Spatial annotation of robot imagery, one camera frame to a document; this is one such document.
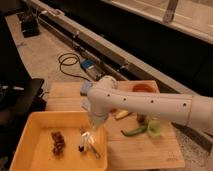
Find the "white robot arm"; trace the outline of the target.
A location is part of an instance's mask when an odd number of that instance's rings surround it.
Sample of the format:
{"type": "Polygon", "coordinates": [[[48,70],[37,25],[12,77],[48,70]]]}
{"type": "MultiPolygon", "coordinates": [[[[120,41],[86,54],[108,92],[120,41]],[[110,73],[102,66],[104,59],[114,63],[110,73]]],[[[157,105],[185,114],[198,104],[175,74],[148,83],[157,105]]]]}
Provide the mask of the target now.
{"type": "Polygon", "coordinates": [[[213,98],[199,95],[128,92],[104,76],[87,93],[90,122],[100,127],[112,109],[157,117],[213,134],[213,98]]]}

